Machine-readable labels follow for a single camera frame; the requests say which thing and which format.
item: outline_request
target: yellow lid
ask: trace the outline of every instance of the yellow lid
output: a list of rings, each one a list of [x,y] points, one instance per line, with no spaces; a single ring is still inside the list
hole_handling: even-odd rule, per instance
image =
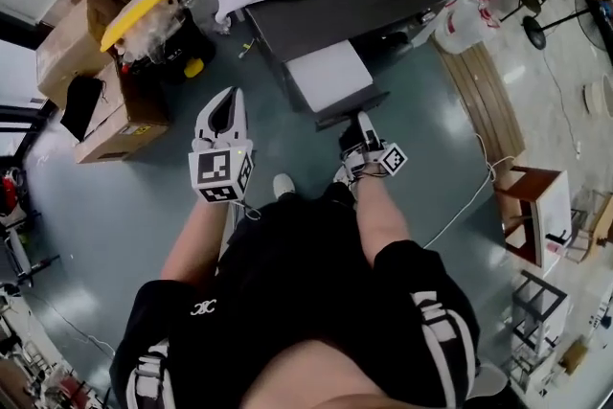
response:
[[[136,21],[143,17],[162,0],[132,0],[113,19],[102,37],[100,51],[105,52],[129,30]]]
[[[188,62],[185,64],[185,69],[183,69],[183,73],[185,77],[191,79],[192,77],[197,76],[204,69],[204,62],[200,58],[190,58]]]

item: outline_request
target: logo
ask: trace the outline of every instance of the logo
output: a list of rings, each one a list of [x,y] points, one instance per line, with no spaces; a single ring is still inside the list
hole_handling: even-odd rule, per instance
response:
[[[195,310],[193,312],[190,312],[190,314],[202,315],[203,313],[215,312],[215,307],[213,307],[213,304],[215,304],[216,302],[217,300],[205,300],[201,304],[196,304],[193,306]]]

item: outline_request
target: wooden board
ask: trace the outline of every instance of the wooden board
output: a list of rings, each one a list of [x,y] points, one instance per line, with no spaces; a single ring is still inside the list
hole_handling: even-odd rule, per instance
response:
[[[493,164],[507,156],[517,157],[526,146],[507,90],[486,47],[479,43],[459,55],[451,55],[436,46],[475,132],[483,138],[488,161]],[[511,166],[512,160],[508,160],[497,170],[502,175]]]
[[[609,229],[613,224],[613,195],[608,196],[592,224],[592,240],[590,249],[595,249],[598,240],[607,239]]]

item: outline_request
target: white stripe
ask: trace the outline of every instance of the white stripe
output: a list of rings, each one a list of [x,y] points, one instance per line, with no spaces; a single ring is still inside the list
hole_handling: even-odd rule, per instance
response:
[[[125,401],[127,402],[127,409],[138,409],[138,402],[136,401],[136,371],[132,370],[130,378],[127,380],[127,387],[125,387]]]
[[[468,392],[466,397],[470,395],[472,391],[472,386],[475,382],[476,375],[476,361],[475,361],[475,348],[472,344],[472,337],[470,337],[470,330],[468,330],[468,325],[466,321],[458,315],[458,313],[454,310],[448,310],[447,313],[453,317],[458,323],[458,327],[460,328],[460,334],[462,335],[462,339],[464,340],[464,349],[466,351],[466,366],[468,369]]]
[[[172,391],[172,381],[170,380],[170,373],[168,370],[164,371],[164,385],[162,389],[164,409],[175,409],[174,392]]]
[[[436,291],[418,291],[417,293],[411,293],[410,295],[413,297],[413,303],[416,306],[419,306],[424,300],[431,300],[434,302],[437,300]]]
[[[452,339],[458,337],[456,335],[456,331],[453,330],[451,323],[447,319],[439,321],[435,324],[430,324],[430,329],[436,334],[439,343],[451,341]]]
[[[425,342],[430,349],[430,353],[432,354],[432,359],[434,360],[437,370],[439,371],[446,407],[456,407],[456,391],[453,386],[453,380],[451,379],[451,372],[449,372],[447,360],[444,357],[443,349],[437,340],[437,336],[430,328],[427,326],[421,326],[421,328],[423,329],[423,337],[425,338]]]

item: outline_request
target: black cable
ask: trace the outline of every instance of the black cable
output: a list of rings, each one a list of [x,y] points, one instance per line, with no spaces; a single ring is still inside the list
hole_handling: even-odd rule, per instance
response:
[[[565,15],[564,17],[568,17],[569,15],[573,15],[574,13],[576,13],[577,11],[572,11],[570,12],[568,15]],[[559,28],[560,26],[564,26],[565,23],[562,24],[558,24],[557,26],[554,27],[554,29],[552,31],[549,32],[549,34],[545,34],[545,37],[549,37],[551,36],[553,33],[555,33],[557,31],[557,28]]]
[[[70,322],[68,319],[66,319],[66,317],[64,317],[61,313],[59,313],[59,311],[57,310],[57,308],[55,308],[51,303],[47,302],[44,298],[39,297],[38,295],[36,295],[35,293],[32,293],[30,291],[22,291],[21,292],[22,295],[29,295],[33,298],[36,298],[39,302],[42,302],[43,304],[47,305],[48,307],[50,307],[57,315],[59,315],[62,320],[68,324],[71,328],[73,328],[76,332],[78,332],[81,336],[83,336],[85,339],[87,339],[88,342],[91,342],[96,348],[98,348],[100,350],[100,352],[102,352],[104,354],[104,356],[106,356],[108,359],[112,360],[113,357],[108,355],[108,352],[106,352],[105,350],[102,349],[102,347],[95,341],[93,340],[88,334],[86,334],[85,332],[83,332],[81,329],[79,329],[77,326],[75,326],[72,322]]]
[[[575,148],[575,153],[578,153],[579,150],[577,148],[577,142],[575,141],[575,135],[573,134],[573,126],[571,125],[571,120],[568,118],[568,114],[566,113],[566,108],[564,106],[564,96],[562,94],[562,88],[559,86],[559,82],[557,81],[552,68],[549,66],[549,62],[547,61],[547,56],[545,55],[545,52],[543,52],[543,59],[545,60],[545,65],[547,66],[547,70],[549,70],[549,74],[552,76],[552,79],[554,80],[554,83],[556,84],[557,92],[559,93],[559,100],[562,105],[562,113],[564,114],[564,118],[566,119],[566,124],[568,125],[568,133],[571,136],[573,147]]]

